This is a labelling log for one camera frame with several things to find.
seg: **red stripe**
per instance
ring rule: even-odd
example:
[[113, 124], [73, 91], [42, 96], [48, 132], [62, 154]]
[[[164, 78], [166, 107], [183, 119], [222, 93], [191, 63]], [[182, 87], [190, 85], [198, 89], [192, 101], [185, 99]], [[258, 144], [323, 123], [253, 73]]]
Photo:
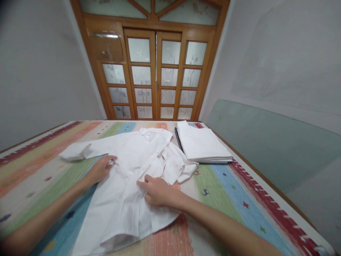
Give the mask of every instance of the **red stripe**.
[[20, 148], [18, 149], [17, 151], [7, 155], [7, 156], [4, 156], [3, 158], [0, 158], [0, 167], [2, 167], [3, 165], [5, 164], [8, 164], [9, 162], [23, 156], [24, 154], [26, 154], [27, 152], [31, 151], [32, 149], [35, 149], [37, 147], [39, 147], [40, 145], [44, 144], [45, 142], [48, 142], [49, 140], [52, 140], [54, 139], [55, 137], [57, 137], [58, 135], [60, 135], [61, 133], [67, 131], [67, 130], [70, 130], [71, 128], [75, 127], [76, 125], [82, 123], [83, 121], [76, 121], [76, 122], [73, 122], [63, 128], [60, 128], [59, 130], [23, 147], [23, 148]]
[[[201, 123], [195, 123], [198, 128], [203, 128]], [[234, 171], [234, 173], [239, 177], [239, 179], [244, 183], [245, 187], [251, 192], [255, 199], [270, 213], [281, 229], [287, 234], [289, 239], [301, 249], [302, 253], [309, 255], [307, 250], [313, 256], [320, 256], [320, 253], [315, 250], [317, 244], [311, 238], [305, 238], [305, 241], [301, 239], [301, 236], [307, 236], [307, 234], [301, 228], [294, 228], [298, 226], [297, 223], [292, 218], [285, 218], [288, 214], [282, 210], [278, 209], [280, 206], [274, 201], [271, 196], [267, 196], [268, 193], [264, 190], [252, 176], [249, 175], [247, 171], [234, 159], [233, 162], [228, 166]]]

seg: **green stripe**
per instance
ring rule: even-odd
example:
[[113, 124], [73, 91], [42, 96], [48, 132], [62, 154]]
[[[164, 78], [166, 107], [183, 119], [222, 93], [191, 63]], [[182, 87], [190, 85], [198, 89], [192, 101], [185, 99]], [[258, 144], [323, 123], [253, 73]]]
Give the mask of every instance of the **green stripe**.
[[115, 122], [105, 131], [105, 133], [99, 136], [98, 139], [103, 139], [115, 135], [124, 124], [125, 124], [124, 122]]
[[[115, 122], [110, 126], [110, 128], [107, 129], [105, 133], [99, 137], [99, 139], [115, 135], [123, 125], [124, 122]], [[43, 189], [39, 195], [25, 207], [25, 210], [2, 230], [2, 238], [8, 236], [14, 230], [22, 226], [26, 221], [37, 215], [40, 211], [53, 203], [64, 192], [69, 190], [78, 180], [84, 176], [86, 171], [93, 164], [93, 162], [96, 161], [96, 159], [97, 158], [81, 160], [72, 164], [63, 173], [60, 173], [58, 177], [56, 177], [56, 182], [53, 185]]]
[[[244, 224], [243, 219], [239, 215], [238, 211], [233, 207], [230, 197], [226, 193], [217, 176], [214, 174], [212, 168], [207, 164], [200, 164], [197, 171], [199, 171], [200, 174], [194, 175], [194, 180], [199, 189], [200, 201]], [[203, 195], [205, 194], [204, 189], [208, 189], [209, 192], [206, 196]], [[215, 246], [216, 250], [218, 250], [221, 255], [230, 255], [226, 251], [225, 247], [216, 239]]]

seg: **table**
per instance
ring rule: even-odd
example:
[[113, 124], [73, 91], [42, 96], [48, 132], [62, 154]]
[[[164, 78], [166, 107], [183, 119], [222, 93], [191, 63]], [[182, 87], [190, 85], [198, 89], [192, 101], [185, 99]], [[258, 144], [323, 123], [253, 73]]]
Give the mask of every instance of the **table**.
[[[202, 123], [190, 125], [203, 128]], [[20, 227], [81, 179], [98, 158], [67, 162], [58, 156], [74, 142], [163, 128], [176, 122], [74, 121], [0, 154], [0, 229]], [[178, 145], [175, 136], [171, 142]], [[178, 185], [184, 193], [243, 223], [284, 255], [330, 255], [331, 246], [234, 151], [231, 164], [200, 164]], [[68, 255], [75, 243], [96, 185], [52, 227], [32, 255]], [[159, 232], [110, 255], [225, 255], [225, 249], [184, 214]]]

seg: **folded white shirt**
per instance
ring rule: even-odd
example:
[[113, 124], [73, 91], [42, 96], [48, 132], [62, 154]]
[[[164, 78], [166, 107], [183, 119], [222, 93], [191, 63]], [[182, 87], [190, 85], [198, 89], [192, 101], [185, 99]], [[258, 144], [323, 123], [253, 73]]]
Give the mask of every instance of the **folded white shirt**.
[[232, 161], [231, 153], [209, 128], [197, 129], [187, 121], [178, 122], [178, 134], [189, 161], [222, 163]]
[[104, 139], [74, 143], [60, 156], [67, 160], [116, 155], [108, 177], [92, 197], [72, 250], [73, 256], [104, 254], [133, 244], [173, 222], [179, 212], [155, 208], [144, 200], [136, 181], [149, 174], [170, 185], [187, 180], [198, 166], [170, 142], [164, 129], [141, 128]]

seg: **white wall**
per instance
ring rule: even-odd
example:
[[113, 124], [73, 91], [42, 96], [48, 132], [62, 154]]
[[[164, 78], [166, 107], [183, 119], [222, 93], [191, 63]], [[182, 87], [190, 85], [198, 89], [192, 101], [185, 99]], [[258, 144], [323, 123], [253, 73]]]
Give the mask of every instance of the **white wall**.
[[0, 150], [71, 120], [106, 118], [77, 36], [62, 1], [3, 10]]
[[[338, 0], [231, 1], [199, 119], [226, 99], [341, 134], [340, 17]], [[341, 158], [287, 193], [337, 251], [340, 165]]]

